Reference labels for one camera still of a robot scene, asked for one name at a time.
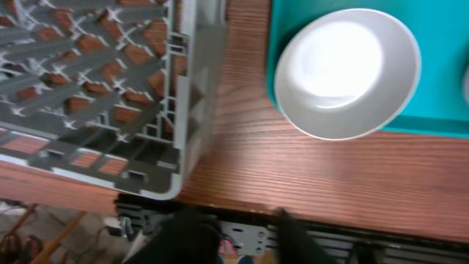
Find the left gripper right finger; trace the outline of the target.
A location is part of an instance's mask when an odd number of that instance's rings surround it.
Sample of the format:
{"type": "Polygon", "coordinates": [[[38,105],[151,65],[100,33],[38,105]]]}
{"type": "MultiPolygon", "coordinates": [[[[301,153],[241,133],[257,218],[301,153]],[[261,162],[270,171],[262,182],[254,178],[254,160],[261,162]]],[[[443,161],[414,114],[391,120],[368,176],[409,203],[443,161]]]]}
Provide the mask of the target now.
{"type": "Polygon", "coordinates": [[[276,243],[281,264],[337,264],[285,209],[277,210],[276,243]]]}

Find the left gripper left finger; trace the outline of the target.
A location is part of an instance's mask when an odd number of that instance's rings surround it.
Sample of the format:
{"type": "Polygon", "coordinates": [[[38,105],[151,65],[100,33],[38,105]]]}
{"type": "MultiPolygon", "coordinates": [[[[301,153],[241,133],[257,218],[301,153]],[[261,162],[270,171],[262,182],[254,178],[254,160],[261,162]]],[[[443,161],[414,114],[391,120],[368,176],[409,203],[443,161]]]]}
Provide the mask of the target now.
{"type": "Polygon", "coordinates": [[[193,210],[175,213],[157,234],[124,264],[216,264],[219,223],[193,210]]]}

